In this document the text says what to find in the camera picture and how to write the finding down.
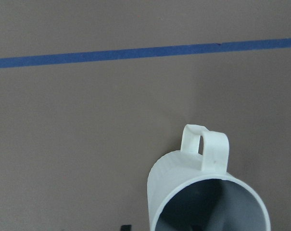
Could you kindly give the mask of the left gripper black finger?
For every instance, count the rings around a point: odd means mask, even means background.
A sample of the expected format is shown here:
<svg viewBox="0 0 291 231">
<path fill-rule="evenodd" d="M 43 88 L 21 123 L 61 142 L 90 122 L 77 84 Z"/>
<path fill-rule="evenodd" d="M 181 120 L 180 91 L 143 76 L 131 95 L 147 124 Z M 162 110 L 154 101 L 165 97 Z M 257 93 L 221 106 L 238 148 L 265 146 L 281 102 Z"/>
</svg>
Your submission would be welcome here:
<svg viewBox="0 0 291 231">
<path fill-rule="evenodd" d="M 120 231 L 131 231 L 131 224 L 129 224 L 129 225 L 122 225 L 120 227 Z"/>
</svg>

